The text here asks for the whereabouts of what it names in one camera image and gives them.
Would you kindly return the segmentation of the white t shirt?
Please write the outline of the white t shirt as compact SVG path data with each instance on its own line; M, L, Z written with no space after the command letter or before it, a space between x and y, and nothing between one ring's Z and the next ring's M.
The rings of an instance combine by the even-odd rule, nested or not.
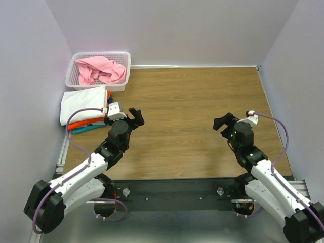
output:
M106 108L107 101L108 91L105 87L65 92L61 100L60 124L65 126L70 116L80 109Z

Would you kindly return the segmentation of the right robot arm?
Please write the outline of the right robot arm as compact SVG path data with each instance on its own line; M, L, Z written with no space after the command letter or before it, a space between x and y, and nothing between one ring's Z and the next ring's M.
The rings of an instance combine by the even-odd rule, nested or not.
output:
M323 205L313 203L295 189L275 168L266 154L254 144L252 127L260 114L246 112L239 119L232 113L215 118L213 129L225 129L222 137L246 173L238 176L231 187L222 187L234 199L248 197L265 209L281 225L288 242L323 242Z

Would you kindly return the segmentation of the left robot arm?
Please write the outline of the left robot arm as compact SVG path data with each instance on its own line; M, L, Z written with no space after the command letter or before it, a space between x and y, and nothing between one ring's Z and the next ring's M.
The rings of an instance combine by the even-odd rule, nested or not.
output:
M61 177L34 184L23 212L32 220L36 234L53 231L70 211L89 200L111 197L112 187L103 172L121 160L129 149L131 132L145 121L141 110L130 108L133 118L129 118L117 102L100 112L107 114L111 129L94 152L87 154L88 159Z

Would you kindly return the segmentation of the folded blue t shirt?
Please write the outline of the folded blue t shirt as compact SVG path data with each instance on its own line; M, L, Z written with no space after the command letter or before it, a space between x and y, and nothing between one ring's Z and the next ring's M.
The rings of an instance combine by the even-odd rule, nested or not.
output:
M108 104L113 103L113 97L112 97L112 95L109 95L108 100L107 100L107 103Z

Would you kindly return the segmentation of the folded teal t shirt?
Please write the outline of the folded teal t shirt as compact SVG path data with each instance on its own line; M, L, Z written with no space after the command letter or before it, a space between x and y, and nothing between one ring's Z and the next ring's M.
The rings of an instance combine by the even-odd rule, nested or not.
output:
M72 131L73 134L80 134L83 132L87 132L87 131L90 131L93 129L105 127L108 125L109 124L104 121L104 118L100 117L100 118L93 118L93 119L70 123L68 125L68 130Z

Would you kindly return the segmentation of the folded orange t shirt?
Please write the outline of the folded orange t shirt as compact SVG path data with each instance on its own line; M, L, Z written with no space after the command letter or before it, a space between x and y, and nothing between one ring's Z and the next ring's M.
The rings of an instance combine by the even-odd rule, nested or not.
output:
M108 107L112 102L111 92L104 87L65 92L61 100L60 123L62 126L68 125L69 130L86 126L104 125L104 118L107 114L99 110L82 111L76 114L71 121L68 121L68 119L80 109L102 109Z

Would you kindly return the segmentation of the white plastic laundry basket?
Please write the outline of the white plastic laundry basket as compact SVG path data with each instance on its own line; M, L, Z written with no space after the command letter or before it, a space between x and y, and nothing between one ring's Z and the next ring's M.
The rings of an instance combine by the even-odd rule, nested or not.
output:
M123 83L119 84L105 84L99 79L94 79L95 84L93 85L82 85L79 83L79 68L75 60L82 58L89 58L93 56L103 56L108 60L113 60L118 64L121 64L126 68L126 79ZM75 53L69 63L69 67L66 74L65 84L68 87L74 88L75 90L84 90L94 87L105 87L107 90L112 92L122 92L126 88L130 76L131 67L131 55L126 51L96 51L96 52L78 52Z

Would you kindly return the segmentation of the pink t shirt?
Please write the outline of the pink t shirt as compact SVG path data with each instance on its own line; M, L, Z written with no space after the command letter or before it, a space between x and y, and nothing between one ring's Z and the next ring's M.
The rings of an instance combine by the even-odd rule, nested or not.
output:
M103 56L75 60L81 85L94 85L98 79L104 84L121 84L126 80L126 68Z

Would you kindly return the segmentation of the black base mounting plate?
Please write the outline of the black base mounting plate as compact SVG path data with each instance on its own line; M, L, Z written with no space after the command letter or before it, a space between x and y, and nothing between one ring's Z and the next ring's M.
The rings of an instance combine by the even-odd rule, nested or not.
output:
M130 212L253 210L257 204L239 192L232 177L114 180L104 197L117 198Z

